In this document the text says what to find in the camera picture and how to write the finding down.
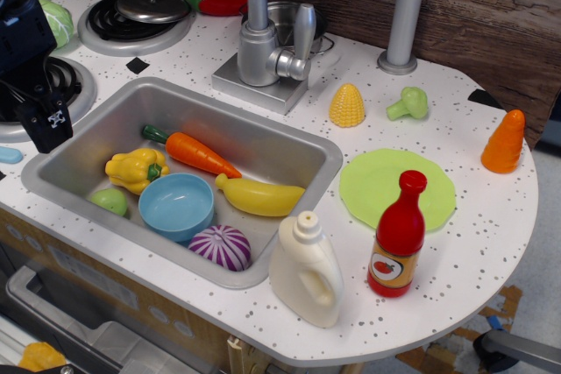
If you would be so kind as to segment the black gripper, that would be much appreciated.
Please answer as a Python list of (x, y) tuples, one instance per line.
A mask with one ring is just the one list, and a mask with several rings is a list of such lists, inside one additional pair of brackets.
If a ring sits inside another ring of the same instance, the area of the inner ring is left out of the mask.
[[(46, 60), (57, 46), (39, 0), (1, 0), (1, 78), (44, 81)], [(38, 152), (49, 153), (73, 135), (67, 104), (60, 95), (28, 100), (15, 108)]]

